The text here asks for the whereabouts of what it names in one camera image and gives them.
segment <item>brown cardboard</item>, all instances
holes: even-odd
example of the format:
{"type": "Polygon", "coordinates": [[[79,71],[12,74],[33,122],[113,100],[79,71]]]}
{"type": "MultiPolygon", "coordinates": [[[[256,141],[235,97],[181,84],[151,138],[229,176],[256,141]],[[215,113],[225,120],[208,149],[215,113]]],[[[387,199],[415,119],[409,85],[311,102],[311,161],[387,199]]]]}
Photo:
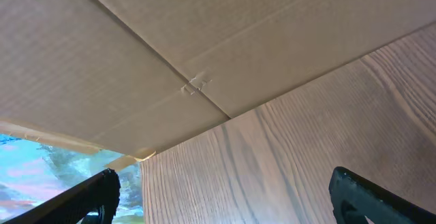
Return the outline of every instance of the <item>brown cardboard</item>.
{"type": "Polygon", "coordinates": [[[0,0],[0,53],[0,117],[61,137],[135,155],[226,120],[93,0],[0,0]]]}
{"type": "Polygon", "coordinates": [[[99,0],[230,116],[436,19],[435,0],[99,0]]]}

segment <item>wooden surface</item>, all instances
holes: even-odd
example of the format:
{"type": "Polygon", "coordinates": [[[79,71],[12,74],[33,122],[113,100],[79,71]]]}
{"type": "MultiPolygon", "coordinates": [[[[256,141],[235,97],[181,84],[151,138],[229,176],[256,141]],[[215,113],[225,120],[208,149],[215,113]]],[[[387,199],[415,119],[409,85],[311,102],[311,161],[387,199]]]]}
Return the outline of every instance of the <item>wooden surface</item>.
{"type": "Polygon", "coordinates": [[[436,25],[141,164],[146,223],[334,223],[342,165],[436,212],[436,25]]]}

